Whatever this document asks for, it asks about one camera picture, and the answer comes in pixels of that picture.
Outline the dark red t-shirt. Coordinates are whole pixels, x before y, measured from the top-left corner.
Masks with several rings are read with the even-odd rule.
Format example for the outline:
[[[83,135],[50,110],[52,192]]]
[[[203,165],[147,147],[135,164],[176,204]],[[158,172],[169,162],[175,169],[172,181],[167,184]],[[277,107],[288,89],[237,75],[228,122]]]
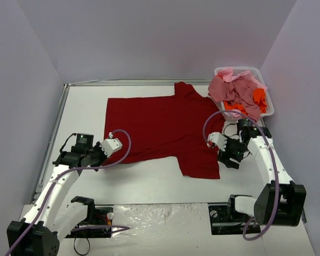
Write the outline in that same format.
[[[115,136],[123,148],[108,163],[125,164],[164,157],[176,157],[184,176],[219,179],[218,149],[209,148],[204,134],[221,132],[225,123],[215,103],[198,94],[192,85],[179,82],[174,94],[165,97],[110,98],[107,101],[105,131],[125,130]]]

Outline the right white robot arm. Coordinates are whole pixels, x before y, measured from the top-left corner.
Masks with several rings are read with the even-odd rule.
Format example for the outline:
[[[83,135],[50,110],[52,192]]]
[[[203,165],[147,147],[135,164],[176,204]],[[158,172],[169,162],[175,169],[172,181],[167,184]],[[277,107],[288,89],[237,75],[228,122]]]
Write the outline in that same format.
[[[218,161],[227,168],[238,169],[245,153],[252,155],[264,188],[258,197],[231,195],[226,206],[227,217],[238,220],[246,214],[261,225],[272,220],[274,226],[297,226],[306,199],[305,187],[295,183],[288,174],[267,127],[256,127],[247,118],[238,120],[236,126],[236,139],[214,132],[208,141],[219,148]]]

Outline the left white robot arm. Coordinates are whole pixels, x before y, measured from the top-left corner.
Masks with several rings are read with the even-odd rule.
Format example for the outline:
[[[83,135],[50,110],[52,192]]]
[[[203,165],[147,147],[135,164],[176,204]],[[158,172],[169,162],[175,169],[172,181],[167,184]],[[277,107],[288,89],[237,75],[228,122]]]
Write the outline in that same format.
[[[6,255],[57,255],[61,241],[78,224],[95,220],[97,210],[91,198],[76,196],[63,212],[59,210],[82,172],[102,169],[122,144],[113,137],[93,143],[90,134],[74,136],[76,143],[69,151],[60,148],[51,177],[32,208],[20,221],[9,224]]]

